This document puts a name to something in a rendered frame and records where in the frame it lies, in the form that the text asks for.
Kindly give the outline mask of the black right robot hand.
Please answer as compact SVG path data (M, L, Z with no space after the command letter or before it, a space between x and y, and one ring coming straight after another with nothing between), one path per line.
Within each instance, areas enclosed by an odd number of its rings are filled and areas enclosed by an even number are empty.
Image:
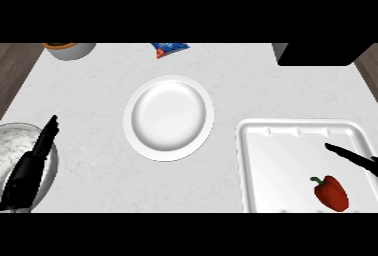
M329 143L324 144L324 148L339 157L345 158L351 163L366 169L378 177L378 157L371 156L370 158L366 158L349 150Z

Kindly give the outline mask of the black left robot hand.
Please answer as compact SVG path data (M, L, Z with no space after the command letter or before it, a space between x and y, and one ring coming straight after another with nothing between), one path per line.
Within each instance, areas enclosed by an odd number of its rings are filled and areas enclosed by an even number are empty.
M44 162L58 133L57 126L57 116L53 115L39 132L32 150L23 153L10 172L1 194L0 211L16 213L19 210L32 208L39 189Z

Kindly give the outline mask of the red bell pepper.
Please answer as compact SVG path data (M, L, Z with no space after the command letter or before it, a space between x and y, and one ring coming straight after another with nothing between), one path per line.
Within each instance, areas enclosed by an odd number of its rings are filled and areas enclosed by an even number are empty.
M348 208L348 197L338 180L329 175L323 178L311 177L309 180L317 183L314 195L320 203L333 211L342 212Z

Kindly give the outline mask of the white foam tray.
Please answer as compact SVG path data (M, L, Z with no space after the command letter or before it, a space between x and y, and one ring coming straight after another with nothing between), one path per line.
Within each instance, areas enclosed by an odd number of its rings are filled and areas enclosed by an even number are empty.
M378 176L330 152L336 145L376 156L361 127L339 119L244 119L236 126L242 205L246 213L329 213L314 187L332 176L348 213L378 213Z

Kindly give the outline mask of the white oval plate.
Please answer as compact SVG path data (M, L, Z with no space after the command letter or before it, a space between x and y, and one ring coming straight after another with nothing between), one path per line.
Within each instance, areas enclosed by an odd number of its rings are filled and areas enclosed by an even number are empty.
M203 145L212 124L212 100L193 79L163 75L135 89L122 128L128 144L144 158L157 162L185 158Z

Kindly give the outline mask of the grey marbled bowl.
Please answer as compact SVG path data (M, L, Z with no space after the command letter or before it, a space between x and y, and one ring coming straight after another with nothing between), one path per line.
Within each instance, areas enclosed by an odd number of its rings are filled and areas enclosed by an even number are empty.
M10 172L16 162L26 151L32 150L41 129L26 123L8 123L0 125L0 199ZM57 173L57 149L51 146L39 183L39 190L32 206L36 206L53 184Z

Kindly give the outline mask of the black box appliance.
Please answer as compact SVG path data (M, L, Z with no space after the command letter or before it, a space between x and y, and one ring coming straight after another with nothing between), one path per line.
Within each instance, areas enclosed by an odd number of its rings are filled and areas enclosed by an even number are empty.
M346 66L370 43L273 43L278 66Z

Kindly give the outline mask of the grey pot with orange rim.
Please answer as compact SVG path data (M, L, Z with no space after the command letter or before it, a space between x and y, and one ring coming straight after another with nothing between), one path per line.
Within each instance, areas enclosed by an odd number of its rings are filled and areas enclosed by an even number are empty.
M94 43L64 43L61 45L42 44L50 54L63 61L78 60L94 49Z

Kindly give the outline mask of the blue and red snack bag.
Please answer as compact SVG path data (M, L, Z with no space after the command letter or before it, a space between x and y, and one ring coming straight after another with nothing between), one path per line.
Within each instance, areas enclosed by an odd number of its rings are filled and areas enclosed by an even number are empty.
M166 55L188 49L185 43L153 43L151 46L156 50L156 58L162 58Z

